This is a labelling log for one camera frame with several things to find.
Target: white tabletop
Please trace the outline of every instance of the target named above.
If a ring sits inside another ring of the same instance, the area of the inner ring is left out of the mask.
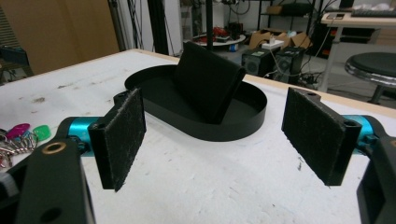
[[[129,75],[168,63],[176,60],[131,50],[9,83],[0,87],[1,128],[28,122],[55,133],[67,117],[103,116]],[[324,186],[280,129],[286,85],[261,80],[245,79],[268,98],[251,136],[206,142],[146,113],[143,144],[117,193],[102,189],[94,158],[82,158],[97,223],[360,223],[356,189],[368,159],[353,155],[343,185]],[[320,94],[338,113],[372,115],[396,135],[396,110]]]

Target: black foam block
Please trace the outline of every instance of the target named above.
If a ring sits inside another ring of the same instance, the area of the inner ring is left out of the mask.
[[[173,80],[206,122],[219,124],[245,73],[242,66],[187,42]]]
[[[121,93],[115,105],[89,127],[92,148],[104,189],[118,191],[128,175],[146,132],[139,89]]]
[[[311,92],[289,88],[282,131],[326,186],[341,185],[361,125]]]

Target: black equipment box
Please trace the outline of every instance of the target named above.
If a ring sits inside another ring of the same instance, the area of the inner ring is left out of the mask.
[[[279,48],[272,49],[275,55]],[[274,56],[269,49],[248,49],[242,54],[242,66],[247,73],[257,77],[264,77],[267,73],[273,71],[275,64]]]
[[[285,47],[276,54],[276,66],[274,70],[277,70],[274,75],[274,80],[297,84],[300,77],[301,65],[304,57],[303,48],[297,47]]]
[[[26,51],[21,48],[2,46],[0,51],[4,61],[6,62],[29,65]]]

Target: white table leg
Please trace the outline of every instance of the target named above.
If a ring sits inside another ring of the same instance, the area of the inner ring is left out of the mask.
[[[340,44],[340,38],[341,38],[341,33],[343,33],[343,29],[344,27],[342,26],[338,27],[337,33],[335,34],[335,38],[332,41],[332,48],[330,50],[329,58],[327,59],[326,69],[324,70],[323,78],[318,87],[319,91],[324,91],[324,92],[327,91],[327,86],[329,83],[329,75],[330,72],[332,71],[332,64],[334,62],[335,55],[337,54],[338,45]]]

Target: black stool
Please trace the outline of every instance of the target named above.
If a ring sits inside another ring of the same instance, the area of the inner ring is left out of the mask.
[[[371,52],[350,57],[346,71],[377,85],[369,103],[378,104],[384,87],[396,88],[396,53]]]

